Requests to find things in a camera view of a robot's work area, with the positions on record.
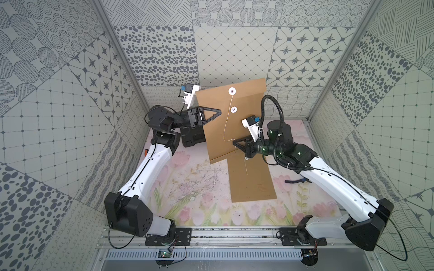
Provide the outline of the brown kraft file bag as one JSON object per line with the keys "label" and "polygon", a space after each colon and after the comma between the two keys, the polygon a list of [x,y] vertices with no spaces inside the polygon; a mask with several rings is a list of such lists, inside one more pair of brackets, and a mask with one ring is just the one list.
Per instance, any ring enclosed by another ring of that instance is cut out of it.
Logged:
{"label": "brown kraft file bag", "polygon": [[256,79],[200,90],[196,93],[198,105],[221,110],[221,115],[203,126],[211,164],[225,160],[237,150],[232,141],[250,134],[241,121],[261,116],[261,100],[266,91],[266,80]]}
{"label": "brown kraft file bag", "polygon": [[276,199],[269,166],[260,155],[248,160],[240,150],[227,157],[229,187],[233,203]]}

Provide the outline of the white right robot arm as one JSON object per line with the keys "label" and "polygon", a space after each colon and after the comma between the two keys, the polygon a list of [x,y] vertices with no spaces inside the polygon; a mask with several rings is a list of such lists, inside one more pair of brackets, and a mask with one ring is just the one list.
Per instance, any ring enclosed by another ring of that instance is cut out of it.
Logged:
{"label": "white right robot arm", "polygon": [[365,251],[376,248],[394,209],[389,200],[365,193],[333,170],[313,149],[295,143],[288,124],[271,121],[264,132],[258,117],[251,116],[241,123],[250,134],[234,140],[233,145],[243,151],[247,159],[256,154],[272,156],[277,166],[318,185],[348,213],[335,218],[306,215],[296,227],[300,244],[312,245],[316,239],[336,238],[347,239]]}

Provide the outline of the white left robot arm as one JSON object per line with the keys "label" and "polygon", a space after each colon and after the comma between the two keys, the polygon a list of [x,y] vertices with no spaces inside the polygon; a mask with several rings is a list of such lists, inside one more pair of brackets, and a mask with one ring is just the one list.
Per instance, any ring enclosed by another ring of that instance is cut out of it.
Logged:
{"label": "white left robot arm", "polygon": [[164,106],[150,109],[145,119],[153,131],[151,147],[130,180],[117,193],[108,193],[104,201],[111,229],[137,237],[160,236],[165,243],[175,239],[175,222],[154,214],[146,201],[157,177],[179,146],[182,135],[177,130],[202,128],[221,113],[208,107],[183,112]]}

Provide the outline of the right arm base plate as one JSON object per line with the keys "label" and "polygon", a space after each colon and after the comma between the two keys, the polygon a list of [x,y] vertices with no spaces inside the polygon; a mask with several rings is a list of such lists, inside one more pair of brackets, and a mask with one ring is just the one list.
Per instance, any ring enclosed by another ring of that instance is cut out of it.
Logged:
{"label": "right arm base plate", "polygon": [[306,230],[298,230],[295,227],[279,228],[276,233],[277,239],[283,246],[326,246],[325,238],[314,238]]}

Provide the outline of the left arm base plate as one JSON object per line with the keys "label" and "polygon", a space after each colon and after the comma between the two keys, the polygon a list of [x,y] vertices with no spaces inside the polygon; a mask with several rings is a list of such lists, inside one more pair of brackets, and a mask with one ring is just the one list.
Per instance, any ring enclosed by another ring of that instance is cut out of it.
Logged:
{"label": "left arm base plate", "polygon": [[167,235],[159,236],[156,234],[147,235],[146,246],[189,246],[192,238],[192,228],[175,227],[171,228]]}

